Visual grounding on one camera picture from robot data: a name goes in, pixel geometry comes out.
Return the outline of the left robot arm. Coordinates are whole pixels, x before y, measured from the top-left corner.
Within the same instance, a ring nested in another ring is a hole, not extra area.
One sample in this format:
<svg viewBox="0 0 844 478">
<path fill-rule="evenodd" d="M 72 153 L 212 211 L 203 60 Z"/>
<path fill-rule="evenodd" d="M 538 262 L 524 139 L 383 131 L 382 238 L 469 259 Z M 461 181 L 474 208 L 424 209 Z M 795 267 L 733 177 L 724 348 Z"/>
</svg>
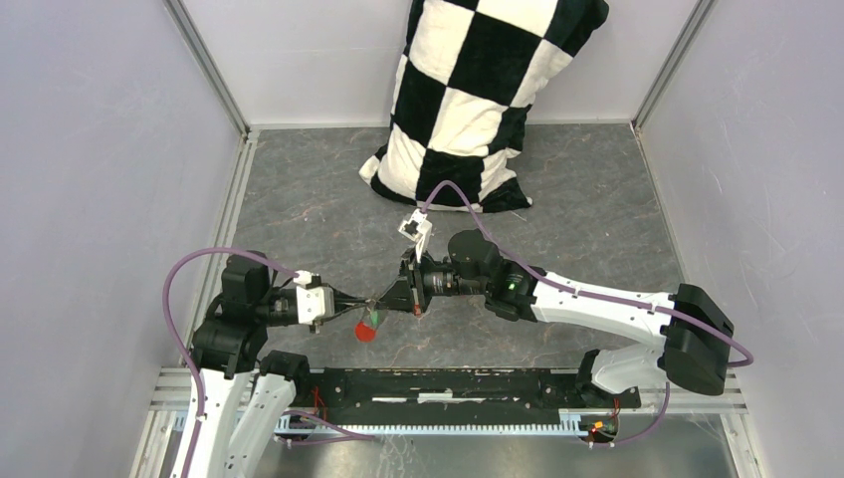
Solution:
<svg viewBox="0 0 844 478">
<path fill-rule="evenodd" d="M 191 374 L 191 394 L 173 476 L 253 476 L 284 416 L 299 418 L 312 430 L 329 429 L 336 442 L 365 439 L 316 412 L 294 408 L 315 390 L 306 357 L 259 353 L 270 327 L 316 328 L 350 311 L 367 310 L 370 301 L 340 293 L 319 275 L 286 268 L 262 252 L 210 247 L 180 259 L 165 278 L 162 309 L 170 330 L 175 328 L 170 292 L 176 274 L 191 260 L 213 254 L 227 257 L 221 291 L 191 343 L 175 340 Z"/>
</svg>

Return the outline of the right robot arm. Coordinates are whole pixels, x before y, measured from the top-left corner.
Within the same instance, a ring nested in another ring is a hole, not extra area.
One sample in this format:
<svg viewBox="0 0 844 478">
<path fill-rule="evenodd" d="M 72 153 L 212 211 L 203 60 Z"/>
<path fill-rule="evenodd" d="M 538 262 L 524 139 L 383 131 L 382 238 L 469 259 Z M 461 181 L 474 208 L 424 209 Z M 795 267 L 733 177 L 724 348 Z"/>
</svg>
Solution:
<svg viewBox="0 0 844 478">
<path fill-rule="evenodd" d="M 408 249 L 376 306 L 421 315 L 433 298 L 452 296 L 481 296 L 488 311 L 511 322 L 576 325 L 631 340 L 629 347 L 584 356 L 574 390 L 588 406 L 664 382 L 701 395 L 725 390 L 734 326 L 698 286 L 642 293 L 578 283 L 504 258 L 475 229 L 454 235 L 441 261 Z"/>
</svg>

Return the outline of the metal key holder red handle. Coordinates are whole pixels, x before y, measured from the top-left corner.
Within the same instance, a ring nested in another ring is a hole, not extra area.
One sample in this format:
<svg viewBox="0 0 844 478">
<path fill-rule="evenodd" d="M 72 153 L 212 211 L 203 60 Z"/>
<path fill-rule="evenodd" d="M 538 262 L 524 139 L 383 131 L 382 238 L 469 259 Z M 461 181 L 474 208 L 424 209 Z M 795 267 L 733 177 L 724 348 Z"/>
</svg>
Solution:
<svg viewBox="0 0 844 478">
<path fill-rule="evenodd" d="M 382 310 L 382 309 L 378 309 L 376 304 L 377 304 L 377 301 L 373 300 L 373 305 L 370 306 L 370 307 L 371 307 L 371 311 L 378 310 L 380 312 L 380 314 L 381 314 L 380 327 L 381 327 L 386 321 L 387 311 Z M 362 313 L 360 320 L 358 321 L 358 323 L 356 324 L 356 326 L 354 328 L 355 337 L 362 343 L 373 342 L 376 339 L 378 329 L 380 328 L 379 327 L 377 330 L 374 330 L 369 326 L 369 313 L 366 313 L 366 314 Z"/>
</svg>

